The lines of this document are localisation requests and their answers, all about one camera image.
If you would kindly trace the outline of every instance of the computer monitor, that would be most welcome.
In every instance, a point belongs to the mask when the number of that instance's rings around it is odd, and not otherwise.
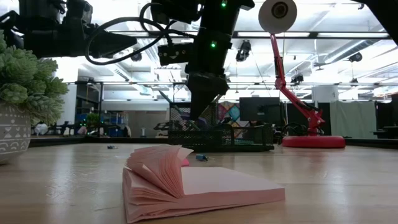
[[[242,97],[239,99],[241,121],[263,121],[281,125],[281,108],[278,97]]]

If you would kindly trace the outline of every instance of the white curtain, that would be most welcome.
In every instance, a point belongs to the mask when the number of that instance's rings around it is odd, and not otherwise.
[[[374,102],[330,103],[331,134],[336,136],[376,139]]]

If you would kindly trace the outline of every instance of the wooden table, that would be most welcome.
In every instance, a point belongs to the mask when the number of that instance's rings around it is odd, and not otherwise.
[[[125,223],[121,175],[133,149],[145,145],[81,144],[29,149],[0,167],[0,224]],[[286,201],[145,223],[398,223],[398,151],[277,149],[208,154],[209,162],[267,178]]]

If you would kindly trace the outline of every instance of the lamp base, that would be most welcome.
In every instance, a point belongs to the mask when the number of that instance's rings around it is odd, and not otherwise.
[[[288,136],[282,140],[284,147],[341,149],[346,141],[341,136]]]

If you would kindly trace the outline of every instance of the plant pot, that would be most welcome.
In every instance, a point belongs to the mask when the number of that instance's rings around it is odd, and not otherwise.
[[[0,101],[0,164],[26,152],[30,132],[29,113]]]

